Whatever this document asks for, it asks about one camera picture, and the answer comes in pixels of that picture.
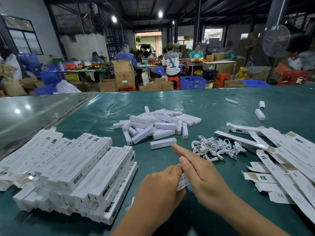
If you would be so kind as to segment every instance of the workbench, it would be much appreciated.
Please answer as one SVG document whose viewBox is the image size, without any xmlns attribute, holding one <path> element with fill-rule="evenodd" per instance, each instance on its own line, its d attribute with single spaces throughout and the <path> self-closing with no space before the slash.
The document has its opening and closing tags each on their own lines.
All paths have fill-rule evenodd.
<svg viewBox="0 0 315 236">
<path fill-rule="evenodd" d="M 239 104 L 226 102 L 225 98 L 239 101 Z M 11 104 L 14 104 L 15 97 L 11 99 Z M 254 114 L 260 100 L 266 103 L 265 121 L 259 121 Z M 64 137 L 69 139 L 77 138 L 85 132 L 101 137 L 112 137 L 113 145 L 122 147 L 126 144 L 122 130 L 112 129 L 112 124 L 129 119 L 129 115 L 139 115 L 144 112 L 144 106 L 148 106 L 151 111 L 166 108 L 202 118 L 199 125 L 188 127 L 188 140 L 179 135 L 172 136 L 177 139 L 177 144 L 187 149 L 191 149 L 191 142 L 196 140 L 198 135 L 210 138 L 214 136 L 216 130 L 228 132 L 226 126 L 228 122 L 251 127 L 273 127 L 283 134 L 294 131 L 315 142 L 314 104 L 315 88 L 312 85 L 99 93 L 64 119 L 57 126 L 57 131 L 64 133 Z M 250 139 L 246 134 L 232 134 Z M 41 210 L 33 210 L 31 213 L 20 212 L 12 198 L 18 190 L 11 187 L 0 194 L 0 234 L 5 236 L 110 235 L 126 213 L 125 208 L 130 206 L 132 197 L 135 196 L 144 177 L 179 162 L 171 147 L 152 151 L 150 141 L 152 138 L 144 139 L 133 146 L 139 169 L 113 226 L 93 222 L 79 214 L 66 216 L 55 211 L 48 213 Z M 271 202 L 267 193 L 259 193 L 252 181 L 244 179 L 241 171 L 249 172 L 247 169 L 247 166 L 250 166 L 249 162 L 259 161 L 255 154 L 246 152 L 238 156 L 237 161 L 229 157 L 225 159 L 225 162 L 214 164 L 235 194 L 291 236 L 313 235 L 311 230 L 314 232 L 314 224 L 297 206 Z M 188 233 L 189 235 L 238 235 L 223 219 L 197 202 L 191 186 L 188 186 L 187 197 L 175 210 L 170 220 L 159 229 L 157 235 L 187 235 Z"/>
</svg>

